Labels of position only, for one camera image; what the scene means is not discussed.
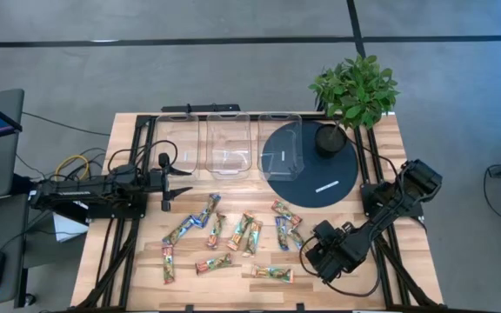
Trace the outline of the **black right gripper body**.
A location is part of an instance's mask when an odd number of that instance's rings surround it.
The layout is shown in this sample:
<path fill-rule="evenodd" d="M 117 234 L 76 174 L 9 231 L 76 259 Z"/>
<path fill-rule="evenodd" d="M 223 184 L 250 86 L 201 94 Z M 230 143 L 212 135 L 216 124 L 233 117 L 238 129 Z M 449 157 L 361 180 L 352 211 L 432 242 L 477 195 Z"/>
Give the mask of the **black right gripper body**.
<path fill-rule="evenodd" d="M 364 233 L 352 223 L 334 228 L 327 220 L 313 229 L 317 243 L 305 253 L 317 275 L 331 283 L 339 274 L 351 273 L 364 262 Z"/>

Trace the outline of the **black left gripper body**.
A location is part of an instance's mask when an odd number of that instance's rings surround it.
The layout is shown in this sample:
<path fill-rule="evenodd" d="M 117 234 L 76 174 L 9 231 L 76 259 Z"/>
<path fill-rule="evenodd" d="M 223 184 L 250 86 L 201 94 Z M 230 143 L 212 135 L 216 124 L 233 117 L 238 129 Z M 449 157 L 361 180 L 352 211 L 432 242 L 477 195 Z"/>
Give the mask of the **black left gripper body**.
<path fill-rule="evenodd" d="M 158 155 L 158 165 L 160 166 L 159 169 L 149 171 L 149 188 L 151 192 L 162 193 L 161 210 L 169 212 L 172 198 L 169 183 L 171 163 L 167 153 L 163 152 Z"/>

